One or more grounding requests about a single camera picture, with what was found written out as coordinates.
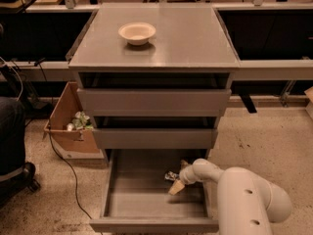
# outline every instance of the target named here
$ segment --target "white bowl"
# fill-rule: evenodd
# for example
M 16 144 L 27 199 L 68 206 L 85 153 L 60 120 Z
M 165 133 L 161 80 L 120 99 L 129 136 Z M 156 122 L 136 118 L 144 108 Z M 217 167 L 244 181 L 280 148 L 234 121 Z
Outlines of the white bowl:
M 156 28 L 148 23 L 128 23 L 118 30 L 118 34 L 132 45 L 143 45 L 156 34 Z

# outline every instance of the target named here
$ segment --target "cabinet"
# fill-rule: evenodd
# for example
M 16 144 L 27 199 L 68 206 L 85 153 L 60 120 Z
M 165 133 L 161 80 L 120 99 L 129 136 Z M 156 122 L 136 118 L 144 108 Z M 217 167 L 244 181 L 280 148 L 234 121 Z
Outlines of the cabinet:
M 156 27 L 134 47 L 118 29 Z M 234 54 L 207 4 L 107 4 L 100 8 L 70 64 L 82 107 L 95 126 L 110 173 L 101 232 L 216 231 L 206 187 L 169 196 L 167 170 L 206 157 L 230 97 Z

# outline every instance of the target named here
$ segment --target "cardboard box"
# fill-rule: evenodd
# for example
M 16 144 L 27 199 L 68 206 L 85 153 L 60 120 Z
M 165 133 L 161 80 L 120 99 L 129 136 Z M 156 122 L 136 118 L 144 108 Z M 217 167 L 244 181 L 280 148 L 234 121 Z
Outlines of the cardboard box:
M 310 102 L 306 106 L 306 112 L 312 117 L 313 119 L 313 87 L 304 91 L 306 96 L 309 98 Z
M 103 158 L 103 153 L 98 149 L 91 129 L 67 131 L 67 125 L 75 114 L 82 111 L 76 91 L 76 82 L 69 82 L 66 85 L 44 131 L 51 134 L 57 151 L 65 159 Z

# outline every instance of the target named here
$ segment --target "drawer front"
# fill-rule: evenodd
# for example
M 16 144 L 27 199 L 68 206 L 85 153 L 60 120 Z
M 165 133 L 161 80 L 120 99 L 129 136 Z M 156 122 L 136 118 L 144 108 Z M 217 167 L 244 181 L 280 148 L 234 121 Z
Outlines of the drawer front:
M 101 90 L 78 89 L 91 116 L 221 117 L 230 90 Z
M 180 161 L 201 155 L 193 150 L 113 150 L 100 218 L 90 224 L 97 232 L 186 233 L 216 232 L 208 196 L 201 184 L 186 186 L 171 196 L 168 170 L 178 172 Z
M 94 129 L 101 149 L 210 149 L 214 129 Z

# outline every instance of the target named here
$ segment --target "floor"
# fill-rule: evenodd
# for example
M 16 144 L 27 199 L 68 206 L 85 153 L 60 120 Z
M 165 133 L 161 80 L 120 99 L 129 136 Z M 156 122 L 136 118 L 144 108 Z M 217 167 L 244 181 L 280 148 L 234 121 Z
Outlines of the floor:
M 236 100 L 230 102 L 209 159 L 222 168 L 248 168 L 290 194 L 293 212 L 287 221 L 271 224 L 275 235 L 312 234 L 313 119 L 303 104 L 283 108 L 273 102 L 254 103 L 257 114 L 249 114 Z M 49 137 L 44 136 L 45 123 L 32 121 L 25 136 L 27 160 L 37 167 L 41 189 L 36 193 L 24 189 L 0 210 L 0 234 L 96 234 L 76 203 L 70 167 L 56 156 Z M 107 166 L 99 160 L 69 162 L 78 177 L 81 206 L 92 217 L 99 217 Z M 212 210 L 216 216 L 214 199 Z

